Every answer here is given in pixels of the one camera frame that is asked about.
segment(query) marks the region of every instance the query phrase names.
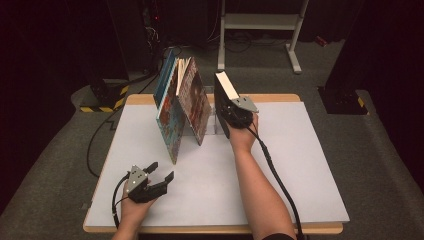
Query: forearm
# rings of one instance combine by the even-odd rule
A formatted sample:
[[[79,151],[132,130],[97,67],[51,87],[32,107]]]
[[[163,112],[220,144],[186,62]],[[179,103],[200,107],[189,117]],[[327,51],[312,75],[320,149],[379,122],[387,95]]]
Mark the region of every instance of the forearm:
[[[286,205],[256,160],[246,151],[234,151],[234,156],[243,206],[254,239],[277,232],[295,238]]]
[[[137,240],[140,225],[133,222],[121,222],[112,240]]]

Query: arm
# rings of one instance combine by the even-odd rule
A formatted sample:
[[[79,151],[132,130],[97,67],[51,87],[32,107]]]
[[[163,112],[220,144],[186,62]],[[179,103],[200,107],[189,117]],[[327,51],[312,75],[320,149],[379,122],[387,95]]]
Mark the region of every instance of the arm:
[[[127,198],[128,194],[123,191],[121,201],[121,222],[119,228],[113,236],[112,240],[135,240],[138,236],[138,229],[141,226],[149,208],[156,199],[147,203],[135,203]]]
[[[256,114],[253,124],[258,126]],[[250,129],[256,132],[254,126],[251,125]],[[284,233],[296,239],[286,205],[251,154],[255,137],[247,129],[228,127],[243,207],[253,238],[263,239],[273,233]]]

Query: hand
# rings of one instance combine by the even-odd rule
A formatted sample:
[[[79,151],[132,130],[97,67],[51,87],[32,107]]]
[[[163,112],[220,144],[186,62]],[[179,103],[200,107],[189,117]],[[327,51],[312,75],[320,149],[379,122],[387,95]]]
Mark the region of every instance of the hand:
[[[121,222],[118,231],[112,239],[136,239],[138,229],[147,215],[149,208],[157,199],[147,203],[135,203],[128,198],[128,193],[124,190],[121,201]]]
[[[125,182],[124,189],[127,189],[128,180]],[[121,222],[134,223],[139,227],[141,222],[147,215],[147,211],[156,201],[153,199],[147,203],[135,203],[133,200],[128,198],[128,193],[124,190],[122,193],[121,202]]]
[[[259,116],[253,113],[253,122],[250,124],[249,128],[255,133],[258,133],[258,119]],[[227,126],[230,130],[230,143],[233,147],[234,154],[239,152],[250,153],[253,143],[256,140],[255,136],[247,129],[233,128],[228,123]]]

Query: open book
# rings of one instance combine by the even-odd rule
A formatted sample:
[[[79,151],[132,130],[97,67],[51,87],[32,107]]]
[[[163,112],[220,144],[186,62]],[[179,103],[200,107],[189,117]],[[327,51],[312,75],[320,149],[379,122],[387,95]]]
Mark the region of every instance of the open book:
[[[212,108],[194,58],[176,58],[170,51],[160,74],[153,94],[158,106],[156,121],[176,164],[185,122],[201,145]]]

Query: white metal frame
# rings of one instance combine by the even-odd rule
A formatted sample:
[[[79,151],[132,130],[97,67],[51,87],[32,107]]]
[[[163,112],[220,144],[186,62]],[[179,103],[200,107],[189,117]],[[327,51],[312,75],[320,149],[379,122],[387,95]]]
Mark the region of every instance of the white metal frame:
[[[292,30],[291,42],[286,44],[293,71],[300,74],[299,61],[294,48],[305,18],[309,0],[303,0],[299,14],[233,14],[225,13],[225,0],[221,8],[221,33],[218,51],[218,70],[225,70],[225,30],[226,29],[267,29],[267,30]]]

